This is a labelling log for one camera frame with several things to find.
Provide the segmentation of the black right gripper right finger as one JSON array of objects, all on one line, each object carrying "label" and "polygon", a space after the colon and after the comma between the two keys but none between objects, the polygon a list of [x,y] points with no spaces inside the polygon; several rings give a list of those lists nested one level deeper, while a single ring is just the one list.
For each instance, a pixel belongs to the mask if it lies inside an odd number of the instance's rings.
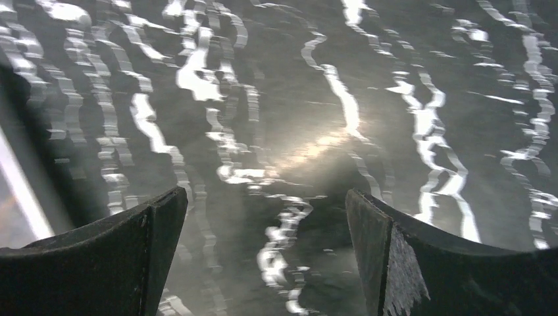
[{"label": "black right gripper right finger", "polygon": [[345,207],[369,315],[557,314],[555,248],[472,242],[359,190]]}]

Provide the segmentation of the wooden picture frame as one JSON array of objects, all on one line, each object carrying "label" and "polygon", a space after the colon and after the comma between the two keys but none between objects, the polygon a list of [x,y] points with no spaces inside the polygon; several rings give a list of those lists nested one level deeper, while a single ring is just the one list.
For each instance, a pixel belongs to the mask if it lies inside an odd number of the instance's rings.
[{"label": "wooden picture frame", "polygon": [[41,192],[45,175],[29,133],[17,113],[26,97],[25,79],[1,67],[1,247],[22,248],[55,235]]}]

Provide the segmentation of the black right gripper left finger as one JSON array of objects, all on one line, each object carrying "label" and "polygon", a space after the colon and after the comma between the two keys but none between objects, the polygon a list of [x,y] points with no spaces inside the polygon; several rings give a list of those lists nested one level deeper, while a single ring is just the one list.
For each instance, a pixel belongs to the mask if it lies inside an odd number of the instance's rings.
[{"label": "black right gripper left finger", "polygon": [[188,206],[176,187],[19,249],[1,249],[2,315],[156,315]]}]

